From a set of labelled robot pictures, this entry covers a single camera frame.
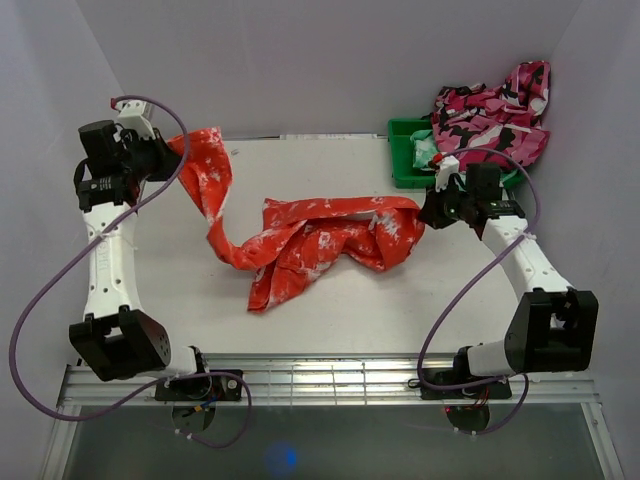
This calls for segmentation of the orange white tie-dye trousers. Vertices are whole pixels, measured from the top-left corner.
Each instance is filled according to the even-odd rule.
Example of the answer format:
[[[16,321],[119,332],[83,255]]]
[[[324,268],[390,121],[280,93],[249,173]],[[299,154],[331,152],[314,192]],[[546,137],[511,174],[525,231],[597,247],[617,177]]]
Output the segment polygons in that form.
[[[418,205],[405,197],[267,198],[262,231],[235,245],[224,230],[233,173],[219,128],[179,135],[168,144],[187,156],[179,181],[208,222],[207,241],[215,255],[254,274],[250,312],[262,313],[301,295],[342,255],[386,272],[403,263],[424,234]]]

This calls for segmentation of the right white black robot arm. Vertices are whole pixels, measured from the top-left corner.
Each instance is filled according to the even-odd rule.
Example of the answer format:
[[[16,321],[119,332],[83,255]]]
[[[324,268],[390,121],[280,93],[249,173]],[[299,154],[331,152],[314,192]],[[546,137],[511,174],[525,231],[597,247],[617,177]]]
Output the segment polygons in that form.
[[[599,303],[552,266],[517,201],[506,199],[501,169],[446,156],[433,163],[436,180],[419,219],[434,229],[467,224],[494,254],[519,304],[499,340],[461,348],[444,373],[418,370],[422,387],[474,397],[487,384],[528,373],[580,372],[591,362]]]

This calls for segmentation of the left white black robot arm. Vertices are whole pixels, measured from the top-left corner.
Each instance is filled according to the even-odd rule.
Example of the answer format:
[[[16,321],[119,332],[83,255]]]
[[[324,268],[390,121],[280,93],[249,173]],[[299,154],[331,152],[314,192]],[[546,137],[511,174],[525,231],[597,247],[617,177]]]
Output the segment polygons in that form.
[[[86,157],[74,187],[90,242],[89,289],[70,342],[103,381],[178,376],[178,388],[201,399],[212,376],[194,347],[172,349],[166,329],[144,311],[134,265],[142,185],[168,180],[180,158],[144,119],[93,122],[80,127],[79,137]]]

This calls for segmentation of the mint green white garment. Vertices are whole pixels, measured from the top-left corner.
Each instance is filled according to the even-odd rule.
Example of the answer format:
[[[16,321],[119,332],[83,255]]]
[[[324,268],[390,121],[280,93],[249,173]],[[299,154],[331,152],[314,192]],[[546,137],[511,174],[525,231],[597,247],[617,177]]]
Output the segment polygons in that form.
[[[410,136],[413,149],[412,167],[423,172],[436,173],[439,169],[434,158],[439,154],[432,129],[415,131]]]

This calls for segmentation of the pink camouflage garment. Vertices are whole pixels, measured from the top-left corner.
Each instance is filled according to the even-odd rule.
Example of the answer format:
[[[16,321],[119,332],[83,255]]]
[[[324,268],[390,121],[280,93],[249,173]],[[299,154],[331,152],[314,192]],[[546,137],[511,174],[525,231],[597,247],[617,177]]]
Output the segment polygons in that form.
[[[501,153],[524,167],[534,164],[550,139],[542,127],[550,78],[549,62],[531,61],[517,65],[496,87],[442,87],[430,114],[438,150],[453,152],[462,170],[480,162],[512,170]]]

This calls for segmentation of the green plastic bin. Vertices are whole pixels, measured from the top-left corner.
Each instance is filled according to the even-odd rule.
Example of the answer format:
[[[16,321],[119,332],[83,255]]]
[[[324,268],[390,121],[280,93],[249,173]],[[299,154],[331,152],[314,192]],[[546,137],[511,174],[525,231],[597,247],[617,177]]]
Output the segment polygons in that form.
[[[393,118],[388,121],[388,141],[391,152],[392,177],[400,189],[431,187],[435,171],[426,164],[427,157],[416,157],[416,142],[421,140],[426,154],[466,148],[513,150],[516,135],[513,130],[501,133],[502,126],[486,118],[448,119],[431,114],[421,118]]]

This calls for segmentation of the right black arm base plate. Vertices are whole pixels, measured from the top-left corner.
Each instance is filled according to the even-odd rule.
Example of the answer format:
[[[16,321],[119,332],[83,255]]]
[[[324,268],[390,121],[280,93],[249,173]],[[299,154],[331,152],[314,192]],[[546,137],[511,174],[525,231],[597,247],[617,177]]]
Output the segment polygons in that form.
[[[479,380],[479,377],[463,378],[454,372],[453,368],[424,368],[425,380],[438,386],[450,386],[452,384],[467,384]],[[509,382],[493,382],[479,386],[464,387],[460,389],[438,390],[426,387],[416,381],[414,388],[420,390],[423,400],[507,400],[512,398],[512,390]]]

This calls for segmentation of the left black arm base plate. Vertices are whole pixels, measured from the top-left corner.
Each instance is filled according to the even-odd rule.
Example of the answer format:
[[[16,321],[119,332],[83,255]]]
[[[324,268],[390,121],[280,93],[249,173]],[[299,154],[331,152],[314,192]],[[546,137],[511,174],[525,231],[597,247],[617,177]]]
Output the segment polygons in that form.
[[[154,399],[162,402],[239,401],[242,386],[237,377],[244,378],[240,369],[222,370],[220,376],[192,380],[173,380],[156,386]]]

